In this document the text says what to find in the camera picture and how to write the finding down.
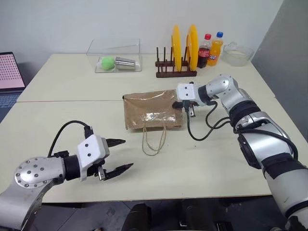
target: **table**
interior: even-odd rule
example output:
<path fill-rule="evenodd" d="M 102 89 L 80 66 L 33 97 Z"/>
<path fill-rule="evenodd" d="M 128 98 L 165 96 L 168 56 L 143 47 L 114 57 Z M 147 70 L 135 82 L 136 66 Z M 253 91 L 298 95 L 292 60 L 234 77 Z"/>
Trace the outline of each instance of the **table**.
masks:
<path fill-rule="evenodd" d="M 233 67 L 219 61 L 215 67 L 198 70 L 196 77 L 157 79 L 155 59 L 155 55 L 143 55 L 141 72 L 95 73 L 85 54 L 54 54 L 17 101 L 122 100 L 123 94 L 175 89 L 178 83 L 194 81 L 202 86 L 221 73 L 232 75 L 253 99 L 274 97 L 251 63 Z"/>
<path fill-rule="evenodd" d="M 256 103 L 282 126 L 299 150 L 299 160 L 307 165 L 308 144 L 290 117 L 274 98 L 256 97 Z M 208 107 L 196 109 L 192 132 L 200 137 L 208 131 L 204 123 Z M 226 113 L 219 105 L 210 117 L 214 123 Z M 250 167 L 239 149 L 230 126 L 214 131 L 207 140 L 190 138 L 183 128 L 167 132 L 160 154 L 149 157 L 141 150 L 142 132 L 126 131 L 121 101 L 16 103 L 0 124 L 0 192 L 10 184 L 14 169 L 29 157 L 45 156 L 62 124 L 79 119 L 93 126 L 106 138 L 127 143 L 110 148 L 105 167 L 134 165 L 121 176 L 107 181 L 89 177 L 67 181 L 46 193 L 43 202 L 96 202 L 195 197 L 251 196 L 270 194 L 262 171 Z M 149 132 L 149 140 L 158 142 L 161 131 Z M 83 128 L 71 125 L 62 133 L 55 151 L 70 154 L 84 139 Z"/>

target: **brown paper bag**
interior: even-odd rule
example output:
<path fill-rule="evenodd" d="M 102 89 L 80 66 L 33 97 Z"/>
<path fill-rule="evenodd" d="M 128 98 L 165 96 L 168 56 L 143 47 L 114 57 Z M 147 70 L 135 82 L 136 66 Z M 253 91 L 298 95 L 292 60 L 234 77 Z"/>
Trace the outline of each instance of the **brown paper bag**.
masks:
<path fill-rule="evenodd" d="M 124 95 L 126 129 L 181 127 L 182 110 L 172 108 L 176 100 L 175 90 Z"/>

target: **laptop keyboard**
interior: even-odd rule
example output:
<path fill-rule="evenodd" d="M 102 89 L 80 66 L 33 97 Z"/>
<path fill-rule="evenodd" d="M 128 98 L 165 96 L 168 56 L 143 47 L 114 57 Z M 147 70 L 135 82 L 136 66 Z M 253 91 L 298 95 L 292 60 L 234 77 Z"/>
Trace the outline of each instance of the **laptop keyboard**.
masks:
<path fill-rule="evenodd" d="M 13 107 L 18 98 L 17 95 L 0 95 L 0 108 Z"/>

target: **clear plastic box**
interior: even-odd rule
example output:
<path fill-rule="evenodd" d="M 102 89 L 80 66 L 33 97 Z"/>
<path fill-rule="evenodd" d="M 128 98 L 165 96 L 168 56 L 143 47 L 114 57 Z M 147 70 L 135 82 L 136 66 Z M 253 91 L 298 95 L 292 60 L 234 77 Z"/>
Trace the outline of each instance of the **clear plastic box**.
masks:
<path fill-rule="evenodd" d="M 94 39 L 87 56 L 96 73 L 142 70 L 139 38 Z"/>

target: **yellow plate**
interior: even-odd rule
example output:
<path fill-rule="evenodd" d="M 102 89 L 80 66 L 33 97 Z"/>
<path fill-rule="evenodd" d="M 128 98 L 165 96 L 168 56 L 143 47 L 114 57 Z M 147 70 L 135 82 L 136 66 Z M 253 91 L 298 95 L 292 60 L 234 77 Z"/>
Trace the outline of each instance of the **yellow plate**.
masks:
<path fill-rule="evenodd" d="M 172 53 L 174 57 L 175 67 L 178 71 L 181 70 L 181 39 L 179 26 L 175 25 L 171 36 Z"/>
<path fill-rule="evenodd" d="M 188 34 L 186 37 L 186 57 L 187 61 L 189 61 L 189 58 L 191 59 L 191 62 L 189 64 L 189 68 L 192 71 L 195 71 L 197 69 L 197 63 L 198 63 L 198 33 L 197 28 L 194 24 L 191 25 L 191 27 L 188 30 Z"/>

